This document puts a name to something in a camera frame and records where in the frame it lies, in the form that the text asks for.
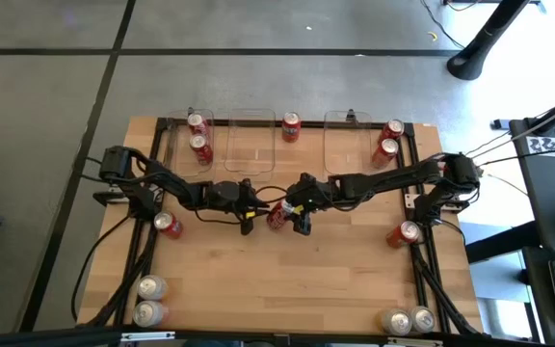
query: desk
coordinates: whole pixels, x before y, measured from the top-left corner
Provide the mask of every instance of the desk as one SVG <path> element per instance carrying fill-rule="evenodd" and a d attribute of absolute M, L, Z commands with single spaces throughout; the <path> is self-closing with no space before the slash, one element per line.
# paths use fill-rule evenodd
<path fill-rule="evenodd" d="M 525 120 L 512 120 L 510 127 L 513 134 L 527 130 Z M 555 138 L 555 132 L 549 137 Z M 527 154 L 528 146 L 526 138 L 515 141 L 518 155 Z M 555 157 L 520 158 L 519 165 L 535 221 L 468 245 L 468 259 L 476 262 L 525 247 L 522 254 L 543 338 L 548 343 L 555 343 L 555 297 L 547 266 L 547 262 L 555 258 Z"/>
<path fill-rule="evenodd" d="M 510 126 L 513 134 L 520 134 L 527 129 L 524 120 L 512 120 Z M 555 138 L 555 132 L 549 137 Z M 515 141 L 515 149 L 518 155 L 527 154 L 526 138 Z M 555 156 L 520 158 L 519 165 L 535 221 L 468 245 L 470 262 L 515 252 L 526 246 L 543 245 L 555 252 Z"/>
<path fill-rule="evenodd" d="M 133 118 L 124 145 L 147 154 L 155 122 L 156 118 Z M 440 151 L 435 127 L 416 124 L 414 129 L 421 158 Z M 323 129 L 305 128 L 295 144 L 283 142 L 279 131 L 276 129 L 273 177 L 254 186 L 288 187 L 303 171 L 323 179 Z M 372 130 L 372 137 L 379 132 Z M 231 180 L 231 173 L 223 165 L 225 129 L 216 127 L 215 134 L 213 180 Z M 160 148 L 158 158 L 164 157 L 163 153 Z M 261 198 L 279 194 L 267 191 Z M 181 209 L 174 197 L 166 196 L 165 209 L 181 220 L 185 231 L 179 240 L 162 237 L 156 245 L 151 273 L 164 277 L 172 288 L 166 301 L 172 314 L 160 328 L 380 334 L 374 324 L 379 310 L 416 304 L 408 249 L 393 250 L 384 241 L 384 236 L 404 220 L 402 206 L 401 192 L 392 191 L 376 195 L 350 213 L 332 210 L 314 214 L 308 237 L 291 231 L 289 226 L 281 232 L 270 231 L 262 220 L 244 237 L 237 226 L 201 223 L 194 213 Z M 126 211 L 124 205 L 109 206 L 101 232 Z M 207 218 L 228 218 L 217 212 L 200 213 Z M 443 218 L 457 222 L 452 214 Z M 97 249 L 79 323 L 93 318 L 119 285 L 132 226 L 133 222 L 128 221 Z M 444 289 L 469 323 L 482 330 L 462 237 L 448 227 L 434 227 L 434 233 Z M 131 322 L 134 291 L 128 300 L 127 323 Z M 436 311 L 432 292 L 429 288 L 427 292 L 430 306 Z"/>

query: coca-cola can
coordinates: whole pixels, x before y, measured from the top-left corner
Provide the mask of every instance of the coca-cola can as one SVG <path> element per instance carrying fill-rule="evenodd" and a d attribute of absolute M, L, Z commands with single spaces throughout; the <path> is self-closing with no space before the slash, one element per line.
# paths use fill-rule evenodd
<path fill-rule="evenodd" d="M 430 333 L 436 325 L 434 314 L 427 307 L 413 307 L 410 310 L 412 329 L 419 333 Z"/>
<path fill-rule="evenodd" d="M 136 292 L 143 300 L 162 300 L 169 291 L 166 280 L 159 276 L 147 275 L 139 281 Z"/>
<path fill-rule="evenodd" d="M 272 208 L 271 212 L 267 215 L 267 224 L 273 230 L 283 227 L 286 221 L 288 221 L 288 216 L 290 216 L 294 210 L 295 208 L 290 203 L 286 202 L 286 200 L 276 203 L 274 208 Z"/>
<path fill-rule="evenodd" d="M 415 222 L 405 221 L 386 235 L 386 243 L 396 249 L 415 242 L 421 229 Z"/>
<path fill-rule="evenodd" d="M 390 120 L 384 125 L 383 132 L 378 137 L 378 144 L 380 145 L 385 139 L 397 140 L 402 134 L 404 134 L 404 122 L 401 120 Z"/>
<path fill-rule="evenodd" d="M 202 115 L 192 114 L 188 116 L 188 127 L 190 127 L 193 135 L 200 134 L 207 139 L 211 139 L 209 123 Z"/>
<path fill-rule="evenodd" d="M 285 142 L 295 142 L 301 133 L 301 117 L 295 112 L 288 112 L 281 122 L 281 138 Z"/>
<path fill-rule="evenodd" d="M 393 139 L 384 139 L 372 154 L 372 166 L 376 169 L 386 167 L 397 155 L 400 146 Z"/>
<path fill-rule="evenodd" d="M 394 308 L 379 312 L 376 316 L 377 325 L 387 334 L 404 336 L 410 333 L 412 321 L 409 314 L 403 309 Z"/>
<path fill-rule="evenodd" d="M 155 327 L 166 321 L 168 316 L 169 308 L 153 301 L 139 302 L 132 313 L 134 323 L 141 328 Z"/>
<path fill-rule="evenodd" d="M 190 148 L 197 154 L 198 163 L 209 165 L 213 162 L 213 149 L 204 135 L 194 135 L 190 139 Z"/>
<path fill-rule="evenodd" d="M 183 232 L 183 225 L 177 221 L 171 212 L 160 212 L 153 218 L 153 224 L 162 234 L 177 239 Z"/>

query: red soda can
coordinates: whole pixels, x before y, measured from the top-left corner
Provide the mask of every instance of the red soda can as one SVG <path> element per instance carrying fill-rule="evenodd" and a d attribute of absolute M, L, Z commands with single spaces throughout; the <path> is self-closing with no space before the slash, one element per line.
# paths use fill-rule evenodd
<path fill-rule="evenodd" d="M 301 132 L 301 117 L 295 112 L 288 112 L 281 122 L 281 138 L 285 142 L 295 142 Z"/>
<path fill-rule="evenodd" d="M 271 212 L 267 215 L 267 224 L 273 230 L 277 230 L 286 224 L 288 216 L 295 208 L 286 200 L 282 200 L 271 209 Z"/>
<path fill-rule="evenodd" d="M 387 166 L 397 155 L 399 145 L 393 139 L 384 139 L 381 145 L 376 148 L 372 154 L 372 166 L 376 169 L 382 169 Z"/>
<path fill-rule="evenodd" d="M 164 235 L 177 239 L 183 232 L 183 225 L 170 212 L 160 212 L 155 215 L 153 225 Z"/>
<path fill-rule="evenodd" d="M 421 229 L 415 222 L 405 221 L 386 235 L 386 243 L 393 248 L 399 249 L 402 246 L 415 242 L 420 234 Z"/>
<path fill-rule="evenodd" d="M 211 139 L 211 134 L 209 133 L 209 123 L 207 120 L 199 115 L 199 114 L 192 114 L 188 116 L 188 127 L 190 127 L 190 131 L 192 131 L 193 135 L 204 135 L 205 138 Z"/>
<path fill-rule="evenodd" d="M 194 135 L 190 139 L 190 148 L 197 154 L 198 163 L 209 165 L 213 161 L 213 149 L 204 135 Z"/>
<path fill-rule="evenodd" d="M 378 137 L 378 144 L 380 145 L 385 139 L 397 140 L 402 134 L 404 134 L 404 122 L 401 120 L 390 120 L 384 125 L 383 132 Z"/>

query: black metal frame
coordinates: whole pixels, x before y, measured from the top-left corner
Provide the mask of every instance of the black metal frame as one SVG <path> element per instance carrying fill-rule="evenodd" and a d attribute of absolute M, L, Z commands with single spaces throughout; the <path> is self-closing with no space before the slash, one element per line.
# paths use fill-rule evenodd
<path fill-rule="evenodd" d="M 95 346 L 116 345 L 133 334 L 162 332 L 170 341 L 185 339 L 211 339 L 221 341 L 262 341 L 276 347 L 309 346 L 326 343 L 378 344 L 403 346 L 444 346 L 444 347 L 532 347 L 524 341 L 503 340 L 481 335 L 459 335 L 446 333 L 429 333 L 420 336 L 394 337 L 368 334 L 271 334 L 252 332 L 196 332 L 196 331 L 159 331 L 140 330 L 126 325 L 121 327 L 101 327 L 83 329 L 63 329 L 57 331 L 32 332 L 20 334 L 0 334 L 1 346 Z"/>
<path fill-rule="evenodd" d="M 164 130 L 166 130 L 166 126 L 164 124 L 167 123 L 167 120 L 169 120 L 173 127 L 171 128 L 171 132 L 173 132 L 174 134 L 176 134 L 177 132 L 177 127 L 179 125 L 184 125 L 187 126 L 187 123 L 185 120 L 183 119 L 164 119 L 164 118 L 160 118 L 158 119 L 157 123 L 156 123 L 156 129 L 154 132 L 154 137 L 153 137 L 153 143 L 151 145 L 151 156 L 154 159 L 155 156 L 157 155 L 157 152 L 159 150 L 159 144 L 161 141 L 161 137 L 164 133 Z M 266 121 L 259 121 L 259 120 L 238 120 L 237 121 L 237 126 L 246 126 L 246 127 L 256 127 L 259 125 L 265 125 L 266 126 L 267 122 Z M 326 122 L 324 121 L 303 121 L 302 122 L 302 128 L 325 128 L 326 126 Z M 213 120 L 212 123 L 213 126 L 228 126 L 228 120 Z M 370 124 L 370 129 L 383 129 L 384 128 L 385 123 L 383 122 L 372 122 Z M 275 127 L 281 127 L 281 120 L 275 120 L 274 123 Z M 330 128 L 331 129 L 336 129 L 336 128 L 351 128 L 352 126 L 348 125 L 348 123 L 346 122 L 332 122 Z M 415 164 L 419 162 L 419 155 L 418 155 L 418 149 L 416 147 L 416 141 L 415 141 L 415 137 L 414 137 L 414 126 L 412 123 L 407 122 L 405 123 L 405 133 L 404 135 L 407 137 L 408 140 L 408 146 L 409 146 L 409 153 L 410 153 L 410 162 L 411 164 Z M 405 167 L 405 161 L 404 161 L 404 151 L 402 146 L 400 146 L 399 151 L 398 151 L 398 155 L 397 155 L 397 164 L 398 164 L 398 168 L 403 168 Z M 419 185 L 416 187 L 417 189 L 417 193 L 418 194 L 422 194 L 423 191 L 423 186 Z M 404 212 L 405 212 L 405 218 L 408 217 L 408 210 L 406 208 L 406 202 L 404 201 L 404 194 L 408 193 L 408 188 L 402 189 L 402 201 L 403 201 L 403 205 L 404 205 Z M 138 235 L 136 233 L 132 234 L 132 240 L 130 241 L 130 248 L 128 251 L 128 255 L 126 258 L 126 271 L 124 272 L 124 275 L 129 273 L 128 266 L 127 264 L 131 264 L 134 263 L 134 261 L 136 260 L 136 256 L 138 253 L 138 249 L 140 247 L 140 241 L 141 241 L 141 237 L 140 234 L 142 232 L 142 225 L 144 223 L 142 221 L 137 220 L 136 224 L 134 225 L 134 232 L 137 231 L 137 225 L 140 225 L 139 231 L 138 231 Z M 428 254 L 428 258 L 429 258 L 429 262 L 430 262 L 430 268 L 432 270 L 432 273 L 434 274 L 434 276 L 436 277 L 436 279 L 438 280 L 438 282 L 441 284 L 441 278 L 440 278 L 440 269 L 438 267 L 438 260 L 437 260 L 437 254 L 436 254 L 436 246 L 434 244 L 434 236 L 432 233 L 432 230 L 429 226 L 425 226 L 424 227 L 424 237 L 426 242 L 426 251 Z M 149 262 L 147 264 L 147 267 L 145 268 L 145 273 L 148 274 L 150 271 L 150 264 L 151 264 L 151 259 L 153 258 L 153 253 L 151 253 L 150 257 L 149 257 Z M 412 271 L 413 271 L 413 275 L 414 275 L 414 284 L 415 284 L 415 288 L 416 288 L 416 293 L 417 293 L 417 302 L 419 305 L 421 306 L 427 306 L 428 305 L 428 301 L 427 301 L 427 295 L 426 295 L 426 290 L 425 290 L 425 281 L 423 279 L 423 276 L 421 275 L 421 273 L 415 268 L 414 266 L 414 256 L 411 255 L 411 265 L 412 265 Z M 127 296 L 126 299 L 120 303 L 119 305 L 119 309 L 116 313 L 116 320 L 115 320 L 115 324 L 116 325 L 121 325 L 123 324 L 123 314 L 124 314 L 124 310 L 125 307 L 127 305 Z M 446 315 L 446 312 L 444 311 L 444 309 L 439 305 L 436 304 L 437 310 L 438 310 L 438 320 L 440 323 L 440 329 L 443 333 L 451 333 L 451 329 L 450 329 L 450 325 L 449 325 L 449 320 L 448 317 Z M 201 334 L 202 336 L 205 336 L 205 338 L 211 338 L 211 335 L 213 333 L 211 332 L 196 332 L 195 334 Z M 221 333 L 221 334 L 243 334 L 243 333 Z M 250 340 L 250 339 L 256 339 L 253 336 L 250 336 L 248 334 L 243 334 L 245 336 L 245 338 L 242 337 L 243 340 Z M 274 337 L 272 337 L 275 343 L 279 343 L 279 339 L 278 339 L 278 334 L 274 334 L 272 335 Z M 343 340 L 344 338 L 346 340 L 352 340 L 352 341 L 358 341 L 357 337 L 353 335 L 353 338 L 350 339 L 350 335 L 338 335 L 340 336 L 339 339 Z M 379 343 L 379 337 L 382 336 L 374 336 L 374 340 L 373 342 L 370 339 L 366 339 L 367 343 Z"/>
<path fill-rule="evenodd" d="M 447 4 L 447 2 L 451 2 L 453 4 L 472 4 L 474 3 L 476 0 L 444 0 L 443 3 L 444 5 Z M 500 4 L 502 0 L 481 0 L 479 1 L 479 4 Z M 539 5 L 541 3 L 541 0 L 530 0 L 530 4 L 533 5 Z"/>

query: black table leg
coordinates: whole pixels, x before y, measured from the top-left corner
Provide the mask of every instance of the black table leg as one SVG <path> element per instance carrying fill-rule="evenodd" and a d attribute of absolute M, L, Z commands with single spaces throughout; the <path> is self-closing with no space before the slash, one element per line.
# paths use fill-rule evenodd
<path fill-rule="evenodd" d="M 538 247 L 540 244 L 535 222 L 532 221 L 473 242 L 466 246 L 466 254 L 468 263 L 472 264 L 497 255 L 515 252 L 526 246 Z"/>
<path fill-rule="evenodd" d="M 498 4 L 496 11 L 491 14 L 474 40 L 455 57 L 449 59 L 449 72 L 462 80 L 479 78 L 489 51 L 528 2 L 529 0 L 503 0 Z"/>

